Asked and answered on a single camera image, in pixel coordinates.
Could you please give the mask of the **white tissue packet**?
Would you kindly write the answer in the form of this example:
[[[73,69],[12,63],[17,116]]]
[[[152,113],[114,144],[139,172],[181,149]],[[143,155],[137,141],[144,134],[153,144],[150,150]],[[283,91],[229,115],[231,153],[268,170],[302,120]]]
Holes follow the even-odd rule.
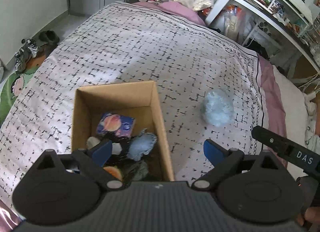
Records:
[[[96,138],[95,136],[90,136],[86,141],[86,147],[87,149],[92,149],[99,143],[100,143],[100,139]]]

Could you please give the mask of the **orange watermelon squishy toy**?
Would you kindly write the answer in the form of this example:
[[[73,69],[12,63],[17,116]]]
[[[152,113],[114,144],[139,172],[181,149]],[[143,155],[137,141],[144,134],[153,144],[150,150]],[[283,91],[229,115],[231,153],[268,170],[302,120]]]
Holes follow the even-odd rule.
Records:
[[[103,169],[119,181],[123,181],[123,174],[121,173],[121,170],[119,170],[119,168],[117,168],[116,166],[105,166],[103,167]]]

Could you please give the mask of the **black white hair scrunchie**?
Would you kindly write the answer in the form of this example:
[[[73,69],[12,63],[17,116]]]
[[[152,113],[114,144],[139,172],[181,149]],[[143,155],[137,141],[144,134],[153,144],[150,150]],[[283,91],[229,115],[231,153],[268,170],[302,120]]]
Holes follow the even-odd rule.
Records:
[[[127,158],[131,138],[117,137],[114,134],[106,134],[104,138],[112,142],[112,153],[108,162],[118,162]]]

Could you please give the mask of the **blue planet tissue pack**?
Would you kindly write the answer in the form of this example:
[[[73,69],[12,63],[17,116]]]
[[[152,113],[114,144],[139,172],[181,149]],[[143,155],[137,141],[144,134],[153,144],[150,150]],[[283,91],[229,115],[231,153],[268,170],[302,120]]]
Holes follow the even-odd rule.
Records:
[[[96,134],[105,136],[106,134],[114,134],[117,137],[131,137],[135,126],[135,118],[115,114],[111,112],[104,113],[96,128]]]

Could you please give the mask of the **clear bag of black items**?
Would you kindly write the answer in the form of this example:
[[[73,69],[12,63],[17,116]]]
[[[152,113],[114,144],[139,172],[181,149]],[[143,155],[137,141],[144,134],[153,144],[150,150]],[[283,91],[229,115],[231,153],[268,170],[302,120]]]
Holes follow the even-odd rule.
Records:
[[[141,181],[149,174],[148,164],[144,160],[128,165],[123,170],[123,182]]]

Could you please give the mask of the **blue denim cloth piece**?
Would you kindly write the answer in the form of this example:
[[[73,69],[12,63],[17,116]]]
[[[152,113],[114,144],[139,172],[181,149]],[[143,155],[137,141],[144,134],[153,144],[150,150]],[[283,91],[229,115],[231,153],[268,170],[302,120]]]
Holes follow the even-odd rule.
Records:
[[[142,130],[138,136],[135,136],[129,144],[127,157],[134,161],[140,161],[144,155],[148,155],[157,142],[157,135]]]

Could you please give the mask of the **light blue plush toy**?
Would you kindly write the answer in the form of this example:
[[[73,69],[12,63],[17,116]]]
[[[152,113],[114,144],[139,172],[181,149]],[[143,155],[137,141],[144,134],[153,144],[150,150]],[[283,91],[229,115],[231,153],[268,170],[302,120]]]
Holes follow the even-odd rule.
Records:
[[[223,89],[209,90],[202,102],[201,115],[203,120],[212,126],[223,127],[233,120],[234,106],[228,93]]]

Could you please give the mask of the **white fluffy blanket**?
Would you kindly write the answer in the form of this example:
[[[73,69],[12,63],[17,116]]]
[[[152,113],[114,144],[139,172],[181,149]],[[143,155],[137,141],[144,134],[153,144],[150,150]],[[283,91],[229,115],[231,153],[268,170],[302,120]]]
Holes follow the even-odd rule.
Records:
[[[273,74],[280,90],[285,112],[286,137],[310,151],[319,153],[319,136],[316,134],[316,104],[311,102],[276,67],[273,67]]]

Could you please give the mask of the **white black patterned bedspread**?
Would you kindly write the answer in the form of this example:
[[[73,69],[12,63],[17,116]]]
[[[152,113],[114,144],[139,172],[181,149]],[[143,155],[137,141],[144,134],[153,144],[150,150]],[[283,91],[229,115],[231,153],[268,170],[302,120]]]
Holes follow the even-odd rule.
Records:
[[[205,139],[258,154],[251,130],[264,121],[258,56],[187,19],[117,2],[88,18],[51,53],[18,95],[1,126],[1,200],[11,194],[47,148],[71,150],[75,91],[81,86],[157,83],[174,174],[194,181],[209,170]],[[206,93],[223,89],[233,101],[230,124],[201,115]]]

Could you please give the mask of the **brown cardboard box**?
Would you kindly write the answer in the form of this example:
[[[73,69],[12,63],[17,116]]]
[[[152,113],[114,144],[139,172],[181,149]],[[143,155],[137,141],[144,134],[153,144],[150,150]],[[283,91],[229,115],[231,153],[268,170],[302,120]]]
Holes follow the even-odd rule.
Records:
[[[149,170],[165,181],[173,181],[164,120],[154,81],[84,86],[75,91],[71,148],[86,148],[87,140],[107,136],[123,144],[142,130],[157,136],[149,153]]]

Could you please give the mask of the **green cartoon floor mat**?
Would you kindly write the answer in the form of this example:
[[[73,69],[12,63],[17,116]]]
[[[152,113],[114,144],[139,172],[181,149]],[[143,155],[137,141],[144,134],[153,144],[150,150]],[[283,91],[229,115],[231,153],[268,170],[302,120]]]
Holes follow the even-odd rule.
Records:
[[[18,95],[33,77],[33,74],[35,74],[46,57],[47,55],[44,52],[41,52],[35,58],[31,58],[29,60],[25,71],[22,73],[12,73],[4,82],[4,85],[1,88],[1,125],[7,117]]]

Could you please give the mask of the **black shoes on floor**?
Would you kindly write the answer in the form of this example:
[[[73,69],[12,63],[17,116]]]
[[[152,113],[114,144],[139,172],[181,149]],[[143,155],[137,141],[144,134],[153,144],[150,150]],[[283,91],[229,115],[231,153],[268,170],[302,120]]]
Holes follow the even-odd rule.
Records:
[[[48,44],[51,47],[57,46],[60,42],[59,36],[52,30],[40,32],[38,39],[28,38],[22,39],[22,46],[14,54],[15,72],[22,73],[27,67],[27,63],[31,58],[35,58],[41,51],[41,44]]]

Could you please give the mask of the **white desk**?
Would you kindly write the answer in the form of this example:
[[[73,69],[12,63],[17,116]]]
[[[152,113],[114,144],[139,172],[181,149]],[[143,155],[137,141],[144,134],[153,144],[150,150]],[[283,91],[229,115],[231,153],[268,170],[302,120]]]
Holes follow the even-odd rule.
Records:
[[[255,15],[257,15],[259,18],[268,22],[279,33],[281,33],[292,45],[294,45],[295,48],[309,61],[309,63],[313,66],[317,73],[319,73],[319,65],[313,59],[311,52],[303,45],[302,41],[299,40],[299,38],[294,33],[292,33],[292,31],[290,31],[282,23],[277,21],[277,19],[274,16],[272,16],[266,9],[262,8],[261,6],[258,7],[257,3],[254,4],[253,0],[216,0],[210,13],[205,18],[205,24],[209,26],[230,1],[236,2],[237,5],[245,7],[246,9],[250,10]]]

